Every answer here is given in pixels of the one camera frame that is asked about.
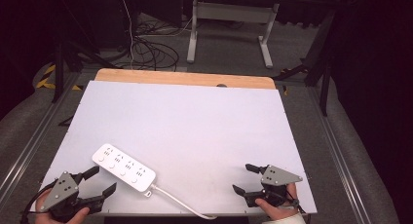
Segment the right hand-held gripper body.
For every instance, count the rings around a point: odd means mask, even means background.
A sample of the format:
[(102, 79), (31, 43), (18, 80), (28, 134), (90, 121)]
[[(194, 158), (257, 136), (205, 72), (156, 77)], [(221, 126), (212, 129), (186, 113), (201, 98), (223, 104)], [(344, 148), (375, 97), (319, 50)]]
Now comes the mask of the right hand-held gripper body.
[(281, 208), (299, 207), (299, 200), (292, 200), (288, 196), (286, 185), (301, 182), (303, 178), (275, 166), (267, 165), (267, 169), (260, 179), (263, 189), (258, 192), (248, 192), (245, 199), (248, 207), (255, 207), (256, 199), (263, 199), (272, 206)]

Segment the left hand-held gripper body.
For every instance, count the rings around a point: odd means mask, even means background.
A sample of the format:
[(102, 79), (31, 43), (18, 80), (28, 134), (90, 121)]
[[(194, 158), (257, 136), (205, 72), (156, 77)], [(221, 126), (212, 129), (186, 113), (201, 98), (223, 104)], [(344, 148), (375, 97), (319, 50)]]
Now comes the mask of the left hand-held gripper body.
[(48, 212), (58, 222), (68, 222), (84, 207), (90, 209), (90, 214), (102, 211), (103, 204), (97, 203), (91, 197), (79, 198), (79, 175), (64, 171), (53, 184), (51, 193), (40, 208), (40, 212)]

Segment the white power strip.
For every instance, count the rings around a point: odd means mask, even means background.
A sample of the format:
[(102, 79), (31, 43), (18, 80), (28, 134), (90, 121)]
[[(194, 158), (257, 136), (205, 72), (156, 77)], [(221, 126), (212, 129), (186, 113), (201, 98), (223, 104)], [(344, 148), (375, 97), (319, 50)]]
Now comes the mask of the white power strip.
[(92, 155), (93, 161), (146, 197), (156, 180), (156, 172), (117, 147), (105, 143)]

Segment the person's left hand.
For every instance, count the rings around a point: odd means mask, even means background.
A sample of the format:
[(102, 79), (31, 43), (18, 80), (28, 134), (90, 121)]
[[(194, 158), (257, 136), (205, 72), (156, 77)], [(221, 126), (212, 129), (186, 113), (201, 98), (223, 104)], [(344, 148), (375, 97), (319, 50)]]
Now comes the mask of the person's left hand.
[(51, 190), (48, 189), (44, 191), (39, 198), (36, 200), (35, 203), (35, 209), (37, 211), (37, 214), (35, 215), (35, 224), (82, 224), (83, 221), (86, 219), (88, 216), (90, 209), (88, 207), (84, 207), (81, 210), (79, 210), (68, 222), (62, 223), (54, 220), (52, 216), (48, 213), (41, 213), (40, 208), (45, 202), (45, 200), (48, 198), (49, 194), (51, 193)]

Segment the person's right hand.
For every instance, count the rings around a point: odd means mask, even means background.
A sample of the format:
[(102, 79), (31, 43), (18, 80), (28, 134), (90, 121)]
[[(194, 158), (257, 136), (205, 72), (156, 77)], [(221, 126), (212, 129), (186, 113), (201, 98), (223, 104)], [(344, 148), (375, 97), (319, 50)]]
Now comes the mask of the person's right hand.
[[(288, 196), (292, 200), (297, 200), (296, 185), (289, 183), (286, 185)], [(274, 221), (279, 221), (299, 212), (297, 207), (281, 208), (280, 206), (272, 206), (263, 199), (256, 199), (255, 203)]]

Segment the white board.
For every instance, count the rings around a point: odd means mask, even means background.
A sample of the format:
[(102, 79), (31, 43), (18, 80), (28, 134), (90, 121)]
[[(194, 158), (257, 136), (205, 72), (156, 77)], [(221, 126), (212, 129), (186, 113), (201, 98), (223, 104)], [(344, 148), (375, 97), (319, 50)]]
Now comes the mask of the white board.
[(91, 81), (45, 180), (93, 167), (105, 143), (154, 170), (158, 187), (145, 197), (102, 170), (80, 195), (117, 183), (105, 215), (256, 214), (232, 187), (260, 189), (246, 164), (306, 174), (276, 90)]

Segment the yellow black floor tape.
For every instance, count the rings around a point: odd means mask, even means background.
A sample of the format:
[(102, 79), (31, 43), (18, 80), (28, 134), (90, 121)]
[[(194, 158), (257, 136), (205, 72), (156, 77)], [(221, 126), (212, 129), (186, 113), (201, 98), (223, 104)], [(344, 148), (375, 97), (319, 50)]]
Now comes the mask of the yellow black floor tape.
[(56, 88), (55, 83), (50, 83), (52, 74), (55, 72), (56, 66), (54, 64), (51, 64), (43, 73), (40, 81), (37, 83), (36, 88), (41, 89), (51, 89), (54, 90)]

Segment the wooden table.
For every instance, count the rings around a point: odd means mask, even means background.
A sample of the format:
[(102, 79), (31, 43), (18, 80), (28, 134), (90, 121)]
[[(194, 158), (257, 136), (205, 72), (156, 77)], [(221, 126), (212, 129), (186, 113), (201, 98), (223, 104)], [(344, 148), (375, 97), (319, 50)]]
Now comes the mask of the wooden table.
[(102, 68), (96, 81), (275, 90), (269, 77)]

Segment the black metal stand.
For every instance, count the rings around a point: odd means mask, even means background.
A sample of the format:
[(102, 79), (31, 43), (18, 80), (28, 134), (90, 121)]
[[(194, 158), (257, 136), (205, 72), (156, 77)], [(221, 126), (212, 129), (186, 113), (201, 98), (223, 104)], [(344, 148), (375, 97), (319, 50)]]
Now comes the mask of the black metal stand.
[(319, 79), (322, 79), (319, 108), (323, 116), (327, 116), (326, 104), (331, 74), (328, 65), (329, 49), (327, 39), (334, 17), (335, 10), (329, 10), (319, 27), (319, 31), (307, 52), (306, 57), (302, 60), (302, 63), (290, 70), (284, 70), (280, 75), (274, 77), (275, 81), (283, 81), (307, 70), (308, 73), (304, 79), (306, 87), (314, 87)]

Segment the black tripod stand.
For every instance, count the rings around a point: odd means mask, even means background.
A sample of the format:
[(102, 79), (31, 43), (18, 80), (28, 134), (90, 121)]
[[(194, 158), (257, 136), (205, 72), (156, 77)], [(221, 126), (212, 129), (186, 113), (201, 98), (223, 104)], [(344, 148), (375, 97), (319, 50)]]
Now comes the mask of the black tripod stand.
[(63, 96), (64, 65), (70, 72), (81, 72), (84, 68), (82, 56), (105, 68), (116, 68), (108, 58), (99, 55), (93, 29), (82, 0), (56, 0), (52, 32), (55, 42), (56, 89), (53, 103)]

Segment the black curtain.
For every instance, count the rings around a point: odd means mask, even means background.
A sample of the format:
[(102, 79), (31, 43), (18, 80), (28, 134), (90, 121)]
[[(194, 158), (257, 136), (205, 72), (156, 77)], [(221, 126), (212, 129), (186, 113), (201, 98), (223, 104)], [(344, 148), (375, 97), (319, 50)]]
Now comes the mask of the black curtain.
[(357, 0), (333, 30), (339, 100), (400, 224), (413, 224), (413, 0)]

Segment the black computer case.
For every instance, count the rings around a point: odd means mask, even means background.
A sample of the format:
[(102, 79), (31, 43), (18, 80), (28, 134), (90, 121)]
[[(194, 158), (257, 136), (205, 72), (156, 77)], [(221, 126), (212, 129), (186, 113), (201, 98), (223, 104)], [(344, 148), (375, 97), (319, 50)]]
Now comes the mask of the black computer case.
[(127, 48), (136, 25), (136, 0), (96, 0), (95, 39), (101, 48)]

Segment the aluminium rail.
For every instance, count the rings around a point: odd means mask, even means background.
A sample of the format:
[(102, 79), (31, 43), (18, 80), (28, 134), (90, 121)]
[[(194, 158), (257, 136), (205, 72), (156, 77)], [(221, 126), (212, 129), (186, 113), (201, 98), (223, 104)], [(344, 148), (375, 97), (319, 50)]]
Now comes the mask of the aluminium rail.
[(354, 181), (353, 175), (350, 172), (344, 155), (342, 154), (340, 145), (333, 132), (333, 129), (328, 121), (328, 118), (325, 117), (321, 112), (321, 109), (319, 107), (318, 93), (314, 88), (308, 88), (308, 94), (314, 107), (316, 108), (318, 118), (320, 119), (320, 122), (322, 124), (322, 129), (327, 138), (328, 148), (332, 160), (334, 162), (334, 165), (336, 166), (336, 170), (340, 176), (342, 185), (349, 199), (353, 213), (357, 220), (357, 224), (371, 224), (371, 220), (366, 212), (364, 203), (357, 189), (357, 185)]
[(0, 203), (13, 194), (61, 107), (69, 106), (66, 99), (79, 77), (80, 73), (65, 75), (56, 102), (55, 90), (36, 89), (0, 121)]

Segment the white metal desk frame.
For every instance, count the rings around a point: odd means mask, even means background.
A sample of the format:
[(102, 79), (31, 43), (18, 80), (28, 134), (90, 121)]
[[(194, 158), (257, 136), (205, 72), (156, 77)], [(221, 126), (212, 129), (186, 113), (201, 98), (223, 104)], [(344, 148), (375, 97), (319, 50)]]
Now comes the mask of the white metal desk frame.
[(265, 23), (266, 31), (258, 37), (258, 44), (263, 56), (265, 66), (270, 69), (274, 66), (268, 48), (268, 40), (271, 35), (279, 4), (274, 4), (271, 8), (228, 5), (218, 3), (205, 3), (199, 0), (192, 1), (192, 29), (189, 39), (188, 53), (186, 60), (189, 63), (195, 61), (197, 48), (197, 21), (199, 19), (232, 20), (253, 23)]

